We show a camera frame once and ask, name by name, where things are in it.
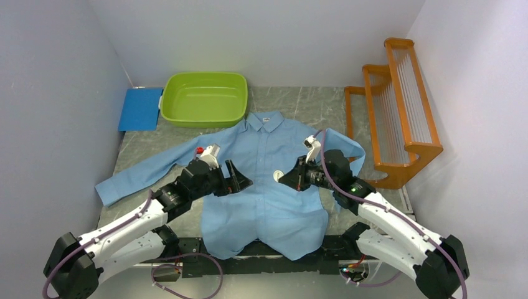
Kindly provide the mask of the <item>light blue button shirt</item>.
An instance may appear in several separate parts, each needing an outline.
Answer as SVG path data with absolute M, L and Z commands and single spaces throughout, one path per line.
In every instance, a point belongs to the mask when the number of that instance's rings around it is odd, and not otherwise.
M 290 260 L 320 248 L 328 226 L 319 191 L 298 192 L 275 181 L 275 171 L 290 171 L 307 150 L 304 139 L 316 129 L 286 119 L 278 111 L 251 113 L 235 126 L 191 139 L 122 170 L 96 185 L 105 206 L 153 185 L 174 165 L 191 161 L 199 146 L 217 144 L 218 158 L 231 160 L 252 180 L 240 193 L 203 200 L 201 232 L 208 252 L 218 259 L 239 254 L 260 240 Z

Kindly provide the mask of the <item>green plastic basin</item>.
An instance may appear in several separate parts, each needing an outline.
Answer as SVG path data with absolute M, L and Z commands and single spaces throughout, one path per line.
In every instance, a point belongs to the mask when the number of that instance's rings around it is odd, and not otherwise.
M 161 116 L 183 128 L 228 128 L 246 114 L 248 84 L 233 72 L 182 72 L 163 88 Z

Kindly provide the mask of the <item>silver round brooch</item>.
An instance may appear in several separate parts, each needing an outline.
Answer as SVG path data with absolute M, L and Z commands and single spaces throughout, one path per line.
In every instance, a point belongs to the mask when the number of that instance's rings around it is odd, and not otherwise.
M 281 171 L 281 170 L 275 170 L 273 172 L 273 179 L 276 181 L 276 182 L 279 182 L 280 179 L 284 176 L 284 172 Z

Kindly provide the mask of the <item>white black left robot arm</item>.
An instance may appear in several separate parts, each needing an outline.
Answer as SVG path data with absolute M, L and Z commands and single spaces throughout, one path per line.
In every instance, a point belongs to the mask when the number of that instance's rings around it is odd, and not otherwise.
M 99 284 L 139 262 L 173 260 L 179 240 L 169 222 L 204 196 L 228 196 L 253 184 L 231 160 L 225 164 L 228 177 L 221 167 L 195 158 L 173 182 L 150 191 L 135 210 L 79 237 L 71 232 L 60 236 L 43 270 L 42 297 L 48 298 L 53 287 L 58 298 L 88 298 Z

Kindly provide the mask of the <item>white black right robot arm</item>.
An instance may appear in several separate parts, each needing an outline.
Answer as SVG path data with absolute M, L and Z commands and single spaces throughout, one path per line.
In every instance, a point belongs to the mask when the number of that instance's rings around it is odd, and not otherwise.
M 273 178 L 298 192 L 312 186 L 331 190 L 341 207 L 365 219 L 341 235 L 349 258 L 377 258 L 411 278 L 427 298 L 452 298 L 457 290 L 467 297 L 469 267 L 461 241 L 443 237 L 399 211 L 353 175 L 341 151 L 326 151 L 321 163 L 300 156 L 290 171 L 276 170 Z

